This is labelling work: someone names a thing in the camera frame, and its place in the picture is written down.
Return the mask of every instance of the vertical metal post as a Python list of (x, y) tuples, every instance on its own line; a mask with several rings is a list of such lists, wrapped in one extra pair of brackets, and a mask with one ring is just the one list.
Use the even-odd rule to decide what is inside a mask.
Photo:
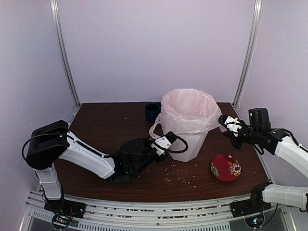
[(62, 34), (62, 29), (61, 29), (61, 22), (60, 22), (60, 16), (59, 16), (59, 10), (58, 10), (58, 1), (57, 0), (51, 0), (51, 10), (52, 10), (52, 16), (54, 20), (54, 24), (56, 27), (57, 35), (58, 35), (58, 41), (59, 41), (59, 46), (60, 46), (60, 52), (61, 52), (61, 58), (66, 74), (66, 78), (68, 81), (69, 88), (73, 94), (73, 98), (75, 101), (75, 104), (77, 107), (80, 106), (80, 101), (77, 95), (76, 87), (74, 85), (74, 81), (72, 78), (72, 73), (69, 67), (68, 59), (67, 59), (67, 54), (64, 46), (64, 39), (63, 39), (63, 34)]
[(251, 23), (251, 30), (250, 30), (250, 36), (249, 36), (249, 41), (248, 41), (248, 47), (246, 51), (246, 57), (241, 73), (241, 78), (240, 82), (235, 94), (233, 106), (235, 109), (239, 108), (239, 103), (241, 101), (241, 98), (243, 96), (248, 75), (249, 75), (249, 68), (251, 64), (251, 58), (252, 54), (256, 45), (256, 40), (257, 40), (257, 34), (259, 30), (259, 25), (260, 25), (260, 18), (261, 18), (261, 8), (262, 8), (262, 0), (255, 0), (255, 10), (254, 10), (254, 15), (252, 18), (252, 23)]

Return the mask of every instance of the flower design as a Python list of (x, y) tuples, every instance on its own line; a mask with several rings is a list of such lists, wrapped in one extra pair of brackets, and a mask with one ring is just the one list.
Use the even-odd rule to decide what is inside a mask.
[(239, 176), (241, 174), (242, 167), (237, 160), (235, 160), (235, 163), (233, 164), (229, 162), (229, 165), (230, 165), (229, 170), (231, 175)]
[(211, 163), (211, 171), (215, 177), (219, 177), (219, 169), (216, 168), (213, 163)]

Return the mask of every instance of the trash can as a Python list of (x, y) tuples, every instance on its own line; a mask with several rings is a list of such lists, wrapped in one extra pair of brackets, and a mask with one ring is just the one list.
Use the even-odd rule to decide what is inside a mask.
[[(174, 160), (190, 161), (197, 157), (208, 132), (219, 127), (218, 118), (221, 110), (214, 98), (202, 90), (174, 89), (165, 94), (161, 100), (161, 113), (150, 128), (154, 139), (157, 124), (161, 124), (164, 134), (175, 132), (188, 143), (188, 150), (181, 154), (172, 154)], [(171, 150), (183, 150), (183, 142), (176, 140)]]

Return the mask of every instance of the wooden table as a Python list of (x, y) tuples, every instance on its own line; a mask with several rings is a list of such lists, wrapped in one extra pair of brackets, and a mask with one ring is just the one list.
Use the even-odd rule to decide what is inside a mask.
[[(151, 124), (146, 122), (146, 103), (84, 103), (70, 130), (99, 151), (113, 154), (120, 145), (147, 137)], [(218, 103), (224, 115), (236, 117), (229, 103)], [(242, 165), (234, 182), (221, 182), (210, 171), (211, 159), (230, 154)], [(209, 132), (199, 155), (182, 163), (171, 157), (153, 162), (137, 179), (112, 184), (94, 173), (65, 160), (55, 166), (64, 193), (74, 196), (123, 202), (176, 202), (216, 199), (243, 195), (267, 180), (259, 157), (251, 145), (234, 149), (217, 128)]]

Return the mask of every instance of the cup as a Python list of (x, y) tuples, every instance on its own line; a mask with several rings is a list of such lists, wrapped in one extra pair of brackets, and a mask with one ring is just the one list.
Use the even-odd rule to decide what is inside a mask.
[(160, 105), (158, 103), (148, 103), (145, 106), (145, 119), (150, 123), (154, 123), (160, 113)]

